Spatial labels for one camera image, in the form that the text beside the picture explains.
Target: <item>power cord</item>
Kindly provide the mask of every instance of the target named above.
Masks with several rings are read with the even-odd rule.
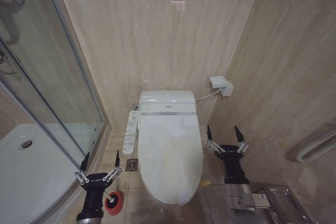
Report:
[[[215,95],[217,93],[219,93],[219,89],[215,93],[208,94],[208,95],[205,95],[203,97],[197,98],[196,101],[202,100],[202,99],[207,98],[207,97],[211,97],[212,95]]]

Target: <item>floor drain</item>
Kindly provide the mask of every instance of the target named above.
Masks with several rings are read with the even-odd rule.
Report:
[[[125,172],[135,172],[136,170],[138,170],[138,159],[137,158],[128,159],[126,161]]]
[[[21,144],[21,147],[22,147],[23,149],[25,149],[25,148],[30,147],[32,144],[33,144],[32,140],[27,140],[27,141],[24,141],[24,142]]]

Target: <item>toilet seat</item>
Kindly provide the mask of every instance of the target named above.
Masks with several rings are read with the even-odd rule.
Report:
[[[142,114],[138,160],[142,180],[154,198],[172,205],[187,203],[203,170],[197,115]]]

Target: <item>tiled floor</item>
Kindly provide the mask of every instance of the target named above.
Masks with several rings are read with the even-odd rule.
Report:
[[[200,127],[203,145],[206,128]],[[210,185],[199,186],[195,196],[182,207],[164,205],[155,200],[144,188],[140,172],[125,172],[126,160],[137,158],[137,150],[132,156],[124,156],[121,152],[125,130],[112,130],[110,142],[106,149],[101,172],[108,172],[114,167],[115,156],[119,150],[123,172],[108,188],[118,189],[124,194],[124,206],[116,216],[104,214],[102,223],[225,223],[229,211],[225,197],[223,166],[208,149],[203,151],[202,180],[209,180]],[[76,215],[81,210],[81,203],[71,211],[65,223],[76,223]]]

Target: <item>toilet tank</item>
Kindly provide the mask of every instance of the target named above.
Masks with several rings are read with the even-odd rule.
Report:
[[[146,90],[139,101],[142,115],[196,114],[196,101],[190,90]]]

